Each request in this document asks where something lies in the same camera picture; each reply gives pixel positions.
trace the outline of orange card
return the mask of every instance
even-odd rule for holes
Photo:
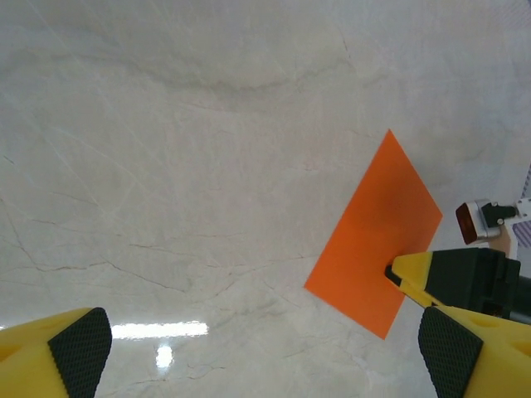
[[[441,218],[389,131],[305,287],[385,338],[404,299],[385,267],[398,255],[426,251]]]

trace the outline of yellow plastic part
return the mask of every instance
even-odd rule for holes
[[[392,262],[392,272],[402,279],[398,289],[424,308],[433,303],[441,304],[439,300],[424,291],[432,258],[433,253],[427,251],[414,255],[401,255]]]
[[[483,340],[465,398],[531,396],[529,325],[460,308],[439,309]]]
[[[68,398],[47,343],[91,309],[77,309],[1,330],[0,396]]]

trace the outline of black rubber pad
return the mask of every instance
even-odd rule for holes
[[[94,308],[48,342],[70,398],[93,398],[110,352],[105,310]]]
[[[422,315],[418,344],[439,398],[462,398],[483,341],[437,307]]]

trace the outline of orange paper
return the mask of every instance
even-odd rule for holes
[[[441,218],[389,131],[305,287],[385,338],[404,299],[385,267],[398,255],[426,251]]]

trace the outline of orange rectangle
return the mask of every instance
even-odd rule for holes
[[[398,255],[426,251],[441,218],[389,131],[305,287],[385,338],[403,301],[385,267]]]

